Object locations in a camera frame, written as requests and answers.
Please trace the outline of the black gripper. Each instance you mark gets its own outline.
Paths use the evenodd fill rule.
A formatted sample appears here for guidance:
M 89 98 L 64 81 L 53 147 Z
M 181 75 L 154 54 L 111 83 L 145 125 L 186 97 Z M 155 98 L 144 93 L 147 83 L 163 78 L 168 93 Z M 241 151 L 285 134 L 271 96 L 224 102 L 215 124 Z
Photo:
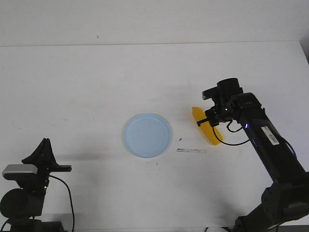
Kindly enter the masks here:
M 71 172 L 71 165 L 59 165 L 53 154 L 49 138 L 43 138 L 34 152 L 22 160 L 26 170 L 31 173 L 24 174 L 22 188 L 46 189 L 49 185 L 50 173 Z
M 217 83 L 216 87 L 204 90 L 202 99 L 212 99 L 214 106 L 205 111 L 205 115 L 199 115 L 197 125 L 208 122 L 211 127 L 216 127 L 220 122 L 232 120 L 231 106 L 228 102 L 234 95 L 242 94 L 243 89 L 239 86 L 237 78 L 228 78 Z

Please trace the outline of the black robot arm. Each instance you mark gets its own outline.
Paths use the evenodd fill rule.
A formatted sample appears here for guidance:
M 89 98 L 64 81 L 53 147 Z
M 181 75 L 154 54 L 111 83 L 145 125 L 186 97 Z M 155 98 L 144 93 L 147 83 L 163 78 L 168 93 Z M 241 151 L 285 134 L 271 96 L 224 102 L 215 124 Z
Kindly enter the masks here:
M 50 139 L 44 138 L 34 152 L 20 164 L 9 164 L 2 172 L 6 180 L 18 187 L 8 191 L 0 201 L 0 212 L 12 232 L 63 232 L 61 221 L 41 221 L 43 204 L 52 173 L 71 172 L 70 165 L 59 165 Z
M 267 232 L 285 222 L 309 214 L 309 173 L 301 166 L 291 145 L 280 135 L 258 99 L 245 93 L 238 79 L 228 78 L 202 92 L 214 106 L 205 111 L 197 125 L 237 121 L 246 133 L 273 184 L 266 188 L 261 203 L 248 215 L 238 217 L 232 232 Z

